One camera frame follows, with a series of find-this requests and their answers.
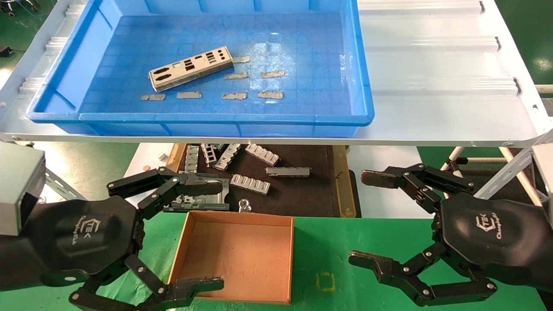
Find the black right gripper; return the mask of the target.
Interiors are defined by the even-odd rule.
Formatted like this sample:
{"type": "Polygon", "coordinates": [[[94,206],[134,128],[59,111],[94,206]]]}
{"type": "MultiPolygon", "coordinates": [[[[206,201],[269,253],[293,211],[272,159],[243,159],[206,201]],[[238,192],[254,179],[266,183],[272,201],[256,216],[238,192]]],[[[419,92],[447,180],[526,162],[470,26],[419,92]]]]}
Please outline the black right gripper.
{"type": "Polygon", "coordinates": [[[440,206],[444,261],[457,273],[551,292],[553,232],[542,207],[461,193],[440,206]]]}

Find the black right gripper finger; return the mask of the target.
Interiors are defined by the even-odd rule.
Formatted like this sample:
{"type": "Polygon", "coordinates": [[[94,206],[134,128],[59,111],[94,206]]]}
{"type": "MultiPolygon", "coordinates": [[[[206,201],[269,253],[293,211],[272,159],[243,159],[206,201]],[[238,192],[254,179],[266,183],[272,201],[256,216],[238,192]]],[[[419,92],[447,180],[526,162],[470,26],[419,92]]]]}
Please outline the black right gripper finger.
{"type": "Polygon", "coordinates": [[[387,167],[384,171],[362,171],[361,182],[368,186],[402,189],[427,213],[440,212],[438,190],[450,196],[474,194],[474,184],[448,171],[427,167],[422,163],[407,168],[387,167]]]}
{"type": "Polygon", "coordinates": [[[405,263],[389,257],[353,250],[348,256],[351,265],[371,270],[381,285],[401,290],[415,305],[438,306],[485,301],[496,291],[496,284],[477,269],[468,268],[469,281],[428,285],[419,275],[441,259],[450,256],[444,244],[434,243],[405,263]]]}

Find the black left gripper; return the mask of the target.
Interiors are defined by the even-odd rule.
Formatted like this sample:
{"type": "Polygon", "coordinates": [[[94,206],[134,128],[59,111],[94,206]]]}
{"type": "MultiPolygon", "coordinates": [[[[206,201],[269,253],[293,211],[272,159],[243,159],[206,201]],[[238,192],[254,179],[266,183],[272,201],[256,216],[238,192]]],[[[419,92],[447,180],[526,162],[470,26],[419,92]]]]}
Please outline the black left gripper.
{"type": "Polygon", "coordinates": [[[164,284],[138,258],[144,220],[158,213],[184,213],[173,207],[180,196],[221,193],[219,181],[202,181],[193,173],[159,167],[111,181],[109,197],[100,201],[69,200],[36,205],[18,236],[1,236],[0,289],[67,287],[84,283],[69,297],[84,311],[167,311],[191,305],[201,292],[220,291],[220,277],[192,278],[164,284]],[[125,199],[150,192],[137,203],[125,199]],[[96,294],[130,270],[151,295],[138,305],[96,294]]]}

